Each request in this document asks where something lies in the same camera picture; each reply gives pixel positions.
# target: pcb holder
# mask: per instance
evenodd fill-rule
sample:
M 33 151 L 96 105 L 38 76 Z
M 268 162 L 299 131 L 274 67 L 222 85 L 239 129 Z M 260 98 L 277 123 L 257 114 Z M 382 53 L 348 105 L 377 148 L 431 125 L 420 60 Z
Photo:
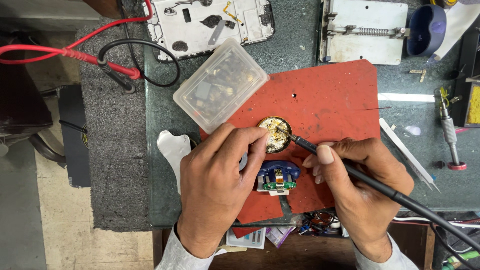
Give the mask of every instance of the pcb holder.
M 325 0 L 319 60 L 400 64 L 408 5 L 365 0 Z

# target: spring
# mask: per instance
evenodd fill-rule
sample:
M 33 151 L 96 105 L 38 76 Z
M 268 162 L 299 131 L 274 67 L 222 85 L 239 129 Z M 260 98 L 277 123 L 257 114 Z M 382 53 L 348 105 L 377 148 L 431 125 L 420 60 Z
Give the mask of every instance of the spring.
M 359 28 L 358 35 L 366 36 L 386 36 L 388 35 L 388 29 L 379 29 L 379 28 Z

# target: glass table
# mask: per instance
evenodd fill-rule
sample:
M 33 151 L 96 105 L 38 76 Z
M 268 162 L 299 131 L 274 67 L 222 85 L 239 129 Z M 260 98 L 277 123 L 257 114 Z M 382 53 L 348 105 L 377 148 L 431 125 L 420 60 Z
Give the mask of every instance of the glass table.
M 404 2 L 409 5 L 409 14 L 421 6 L 418 0 Z M 318 65 L 316 55 L 320 1 L 279 0 L 272 3 L 272 8 L 276 24 L 274 38 L 245 46 L 247 52 L 268 74 Z M 469 129 L 457 135 L 458 155 L 461 161 L 468 164 L 467 170 L 451 171 L 446 167 L 438 169 L 433 164 L 438 160 L 451 161 L 448 145 L 443 139 L 438 101 L 440 101 L 441 86 L 449 91 L 453 91 L 455 87 L 455 82 L 444 79 L 444 76 L 458 66 L 459 51 L 460 42 L 457 42 L 438 63 L 427 64 L 428 58 L 425 57 L 403 56 L 399 65 L 376 65 L 379 93 L 436 96 L 436 102 L 380 100 L 379 106 L 391 106 L 389 109 L 380 110 L 380 117 L 384 118 L 389 125 L 397 126 L 395 129 L 397 136 L 420 164 L 436 177 L 435 183 L 442 193 L 435 189 L 430 190 L 421 182 L 385 133 L 381 132 L 381 136 L 382 141 L 399 160 L 405 163 L 409 173 L 414 177 L 415 189 L 411 194 L 413 199 L 433 210 L 478 211 L 480 210 L 480 181 L 478 180 L 480 158 L 476 156 L 480 154 L 480 129 Z M 200 142 L 198 126 L 177 106 L 172 95 L 180 83 L 188 79 L 207 58 L 208 55 L 181 60 L 180 80 L 170 88 L 146 85 L 150 222 L 156 228 L 171 228 L 181 212 L 175 175 L 167 160 L 159 152 L 156 139 L 161 131 L 169 130 L 174 135 L 187 134 L 196 142 Z M 420 74 L 408 73 L 412 69 L 427 70 L 423 83 L 420 83 Z M 158 63 L 151 49 L 147 47 L 145 48 L 145 72 L 152 79 L 166 83 L 175 77 L 175 66 L 173 63 Z M 418 136 L 409 134 L 405 130 L 407 126 L 419 127 L 421 134 Z M 279 196 L 279 199 L 284 217 L 244 226 L 294 225 L 290 223 L 292 213 L 286 198 Z

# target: shirt sleeve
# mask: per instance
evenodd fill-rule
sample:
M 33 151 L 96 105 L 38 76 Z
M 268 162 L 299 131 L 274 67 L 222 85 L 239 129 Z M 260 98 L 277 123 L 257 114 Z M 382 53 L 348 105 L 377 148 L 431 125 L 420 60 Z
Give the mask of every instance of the shirt sleeve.
M 377 263 L 371 261 L 365 257 L 353 244 L 353 250 L 355 251 L 355 257 L 357 257 L 357 269 L 358 270 L 419 270 L 413 262 L 405 256 L 398 248 L 395 241 L 390 235 L 390 242 L 392 243 L 392 255 L 384 263 Z
M 176 227 L 175 224 L 165 246 L 162 260 L 155 270 L 207 270 L 215 253 L 205 259 L 199 259 L 188 253 L 175 233 Z

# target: gray foam pad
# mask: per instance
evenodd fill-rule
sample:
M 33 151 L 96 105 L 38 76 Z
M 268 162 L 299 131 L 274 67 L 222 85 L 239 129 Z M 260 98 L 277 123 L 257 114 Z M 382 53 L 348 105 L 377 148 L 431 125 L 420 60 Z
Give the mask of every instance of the gray foam pad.
M 113 20 L 101 18 L 98 27 Z M 79 30 L 77 38 L 98 28 Z M 143 38 L 139 23 L 128 24 L 131 38 Z M 77 47 L 98 56 L 107 43 L 125 38 L 123 27 L 111 27 Z M 143 46 L 133 46 L 140 67 Z M 110 49 L 107 61 L 133 67 L 127 45 Z M 90 178 L 94 226 L 116 232 L 151 230 L 145 135 L 144 80 L 130 80 L 133 94 L 123 89 L 96 65 L 80 62 L 85 118 L 88 127 Z

